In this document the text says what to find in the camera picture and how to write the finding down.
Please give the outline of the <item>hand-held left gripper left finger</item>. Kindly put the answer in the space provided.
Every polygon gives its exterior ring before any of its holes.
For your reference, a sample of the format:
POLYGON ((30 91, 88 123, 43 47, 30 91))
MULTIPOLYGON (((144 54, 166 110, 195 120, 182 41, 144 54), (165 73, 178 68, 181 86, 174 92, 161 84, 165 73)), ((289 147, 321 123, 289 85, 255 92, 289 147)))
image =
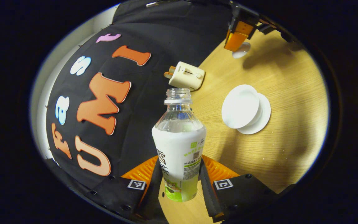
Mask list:
POLYGON ((158 199, 161 181, 160 162, 154 156, 121 177, 107 177, 85 195, 128 222, 167 223, 158 199))

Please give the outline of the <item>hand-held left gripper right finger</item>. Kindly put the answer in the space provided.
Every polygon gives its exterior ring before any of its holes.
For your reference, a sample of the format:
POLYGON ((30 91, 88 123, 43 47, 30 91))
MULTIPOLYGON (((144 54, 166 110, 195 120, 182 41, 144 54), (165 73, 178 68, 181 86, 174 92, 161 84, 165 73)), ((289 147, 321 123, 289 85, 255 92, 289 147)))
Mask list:
POLYGON ((213 222, 248 215, 279 197, 252 174, 239 175, 205 155, 199 174, 207 212, 213 222))

